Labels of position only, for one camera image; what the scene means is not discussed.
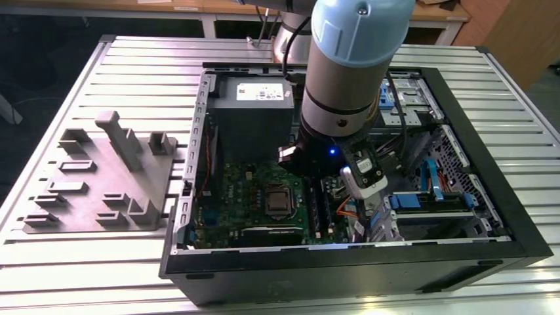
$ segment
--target black case frame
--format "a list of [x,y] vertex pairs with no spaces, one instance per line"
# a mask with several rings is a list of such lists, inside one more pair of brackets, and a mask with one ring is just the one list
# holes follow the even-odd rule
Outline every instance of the black case frame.
[[[263,74],[281,75],[277,64],[207,63],[204,68],[240,75],[247,75],[249,68],[261,68]],[[289,70],[304,72],[305,65]],[[521,268],[552,256],[439,70],[391,67],[391,71],[421,74],[469,159],[471,173],[483,182],[513,240],[171,255],[171,213],[160,276],[173,281],[196,305],[453,291],[500,270]]]

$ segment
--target green circuit board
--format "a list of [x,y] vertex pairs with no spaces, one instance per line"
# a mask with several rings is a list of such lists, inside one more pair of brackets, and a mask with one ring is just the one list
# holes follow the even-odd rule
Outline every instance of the green circuit board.
[[[285,216],[267,215],[267,192],[271,189],[289,191],[292,210]],[[225,164],[217,200],[219,205],[207,205],[199,211],[199,248],[228,248],[239,230],[256,226],[300,228],[304,231],[303,243],[335,243],[335,235],[316,238],[309,234],[303,181],[275,162]]]

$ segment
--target wooden table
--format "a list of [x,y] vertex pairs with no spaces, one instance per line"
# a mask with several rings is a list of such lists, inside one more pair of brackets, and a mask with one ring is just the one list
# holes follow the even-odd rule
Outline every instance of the wooden table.
[[[207,38],[216,38],[217,20],[259,21],[252,5],[239,5],[229,0],[171,0],[144,4],[139,4],[137,0],[3,0],[0,13],[200,20]],[[441,29],[436,45],[451,45],[469,19],[460,6],[449,12],[433,5],[416,4],[411,27]]]

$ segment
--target aluminum extrusion table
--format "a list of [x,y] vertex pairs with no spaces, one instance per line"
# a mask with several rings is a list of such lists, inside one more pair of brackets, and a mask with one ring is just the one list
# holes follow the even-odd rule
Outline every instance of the aluminum extrusion table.
[[[67,127],[104,137],[93,120],[113,109],[123,128],[139,137],[165,131],[180,142],[169,196],[181,188],[183,160],[204,61],[271,62],[271,45],[245,41],[159,37],[104,37],[35,150],[0,210],[0,310],[33,308],[61,314],[207,312],[160,280],[164,223],[155,232],[27,235],[21,231],[29,196],[61,154]],[[439,68],[516,194],[556,256],[501,272],[451,293],[360,299],[243,304],[224,310],[384,314],[553,314],[560,309],[560,147],[552,129],[489,54],[472,47],[403,46],[395,66]],[[165,212],[175,204],[167,199]]]

